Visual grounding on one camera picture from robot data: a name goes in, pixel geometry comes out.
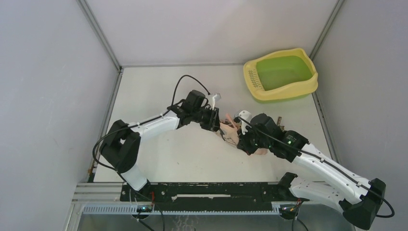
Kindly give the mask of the black sealing clip strip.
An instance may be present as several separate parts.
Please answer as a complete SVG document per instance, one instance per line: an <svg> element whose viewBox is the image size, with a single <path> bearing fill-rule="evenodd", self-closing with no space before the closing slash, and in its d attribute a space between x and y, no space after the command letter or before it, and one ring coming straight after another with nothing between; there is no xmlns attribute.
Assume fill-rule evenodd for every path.
<svg viewBox="0 0 408 231"><path fill-rule="evenodd" d="M282 121L282 117L279 116L279 117L278 117L278 120L277 120L277 126L278 126L282 131L284 131L284 130L285 130L285 126L281 124L281 121Z"/></svg>

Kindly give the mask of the pink cat litter bag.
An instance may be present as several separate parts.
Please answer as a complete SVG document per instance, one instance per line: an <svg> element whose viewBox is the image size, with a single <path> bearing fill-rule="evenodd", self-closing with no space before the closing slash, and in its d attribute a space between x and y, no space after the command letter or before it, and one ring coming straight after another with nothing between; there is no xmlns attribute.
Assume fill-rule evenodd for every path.
<svg viewBox="0 0 408 231"><path fill-rule="evenodd" d="M222 138L228 145L235 146L237 149L244 151L247 155L265 155L268 153L268 150L265 148L256 148L253 153L250 153L243 147L239 146L239 134L244 125L245 132L249 131L250 124L247 119L244 119L242 122L238 114L237 119L233 119L232 116L228 113L225 115L225 119L220 119L220 129L215 132L220 138Z"/></svg>

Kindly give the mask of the yellow green litter box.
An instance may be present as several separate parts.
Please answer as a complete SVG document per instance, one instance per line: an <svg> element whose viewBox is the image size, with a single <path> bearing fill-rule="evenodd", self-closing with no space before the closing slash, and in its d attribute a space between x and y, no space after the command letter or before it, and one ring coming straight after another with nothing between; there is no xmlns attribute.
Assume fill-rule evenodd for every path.
<svg viewBox="0 0 408 231"><path fill-rule="evenodd" d="M275 51L243 66L247 88L259 103L292 100L314 93L318 72L302 48Z"/></svg>

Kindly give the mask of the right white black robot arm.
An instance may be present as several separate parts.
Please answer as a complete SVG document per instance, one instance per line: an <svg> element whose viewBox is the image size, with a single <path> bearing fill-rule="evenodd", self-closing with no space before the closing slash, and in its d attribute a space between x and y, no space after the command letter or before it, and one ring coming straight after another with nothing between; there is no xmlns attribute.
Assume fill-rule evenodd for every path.
<svg viewBox="0 0 408 231"><path fill-rule="evenodd" d="M375 178L361 177L324 155L307 138L293 130L282 130L274 120L262 113L252 116L239 112L235 122L238 130L238 149L248 155L267 149L276 157L319 175L323 183L306 180L287 172L278 183L283 200L292 198L314 201L342 213L355 227L369 230L385 202L385 183Z"/></svg>

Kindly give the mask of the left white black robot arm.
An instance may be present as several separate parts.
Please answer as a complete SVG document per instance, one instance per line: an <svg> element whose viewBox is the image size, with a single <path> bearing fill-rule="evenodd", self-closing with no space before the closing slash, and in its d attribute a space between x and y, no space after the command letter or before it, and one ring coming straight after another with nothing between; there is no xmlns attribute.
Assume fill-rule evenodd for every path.
<svg viewBox="0 0 408 231"><path fill-rule="evenodd" d="M118 120L112 124L108 134L97 142L99 152L132 188L132 195L140 201L146 200L151 193L150 182L137 166L141 143L191 122L199 124L204 130L218 131L220 121L216 102L220 99L219 93L204 95L192 90L186 99L171 104L164 113L145 121L128 124Z"/></svg>

